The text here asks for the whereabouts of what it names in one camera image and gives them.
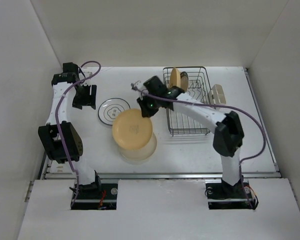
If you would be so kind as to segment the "tan rimmed patterned plate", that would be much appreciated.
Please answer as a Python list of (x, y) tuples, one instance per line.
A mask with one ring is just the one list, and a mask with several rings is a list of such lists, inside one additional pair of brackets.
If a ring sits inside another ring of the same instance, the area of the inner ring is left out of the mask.
[(153, 124), (142, 117), (140, 109), (131, 108), (120, 113), (112, 125), (112, 136), (119, 147), (138, 150), (148, 144), (153, 135)]

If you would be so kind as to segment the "cream plate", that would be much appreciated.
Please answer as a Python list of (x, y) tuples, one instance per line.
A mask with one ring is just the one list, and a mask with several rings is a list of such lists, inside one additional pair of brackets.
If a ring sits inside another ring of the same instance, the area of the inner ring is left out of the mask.
[(125, 158), (125, 161), (130, 164), (143, 164), (145, 163), (156, 151), (157, 137), (153, 133), (149, 142), (140, 149), (127, 150), (118, 147), (120, 154)]

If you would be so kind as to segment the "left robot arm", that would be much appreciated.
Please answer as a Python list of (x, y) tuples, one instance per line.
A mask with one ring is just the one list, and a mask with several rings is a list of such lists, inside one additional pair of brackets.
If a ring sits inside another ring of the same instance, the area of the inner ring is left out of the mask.
[(76, 178), (76, 185), (71, 190), (74, 202), (80, 193), (80, 174), (74, 162), (83, 155), (83, 141), (71, 123), (69, 113), (73, 108), (96, 109), (97, 86), (85, 82), (101, 71), (98, 61), (90, 60), (81, 66), (73, 62), (62, 65), (62, 72), (54, 74), (51, 86), (52, 105), (45, 125), (38, 128), (38, 135), (50, 160), (59, 164), (68, 163)]

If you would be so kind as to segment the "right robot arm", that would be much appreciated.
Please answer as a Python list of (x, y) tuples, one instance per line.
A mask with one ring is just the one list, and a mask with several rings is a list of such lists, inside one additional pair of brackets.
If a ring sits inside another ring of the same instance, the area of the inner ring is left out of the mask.
[(158, 76), (147, 81), (131, 84), (139, 92), (137, 103), (142, 117), (153, 117), (160, 108), (183, 114), (209, 129), (213, 134), (212, 146), (221, 157), (222, 198), (240, 198), (244, 190), (241, 186), (240, 148), (243, 144), (244, 131), (239, 115), (231, 111), (223, 113), (192, 98), (178, 86), (167, 87)]

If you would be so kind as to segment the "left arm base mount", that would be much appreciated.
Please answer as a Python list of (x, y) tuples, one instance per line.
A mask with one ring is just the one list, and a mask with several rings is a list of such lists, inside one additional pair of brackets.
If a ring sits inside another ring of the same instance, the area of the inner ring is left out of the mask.
[(70, 187), (73, 191), (71, 210), (116, 210), (118, 197), (117, 183), (102, 183), (97, 185), (95, 182), (79, 185), (78, 196), (76, 188)]

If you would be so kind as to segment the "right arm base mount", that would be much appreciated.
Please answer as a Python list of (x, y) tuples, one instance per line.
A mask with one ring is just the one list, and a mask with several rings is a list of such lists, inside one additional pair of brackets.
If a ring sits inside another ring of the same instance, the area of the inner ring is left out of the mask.
[(256, 210), (259, 199), (248, 181), (234, 186), (224, 182), (207, 182), (205, 196), (209, 210)]

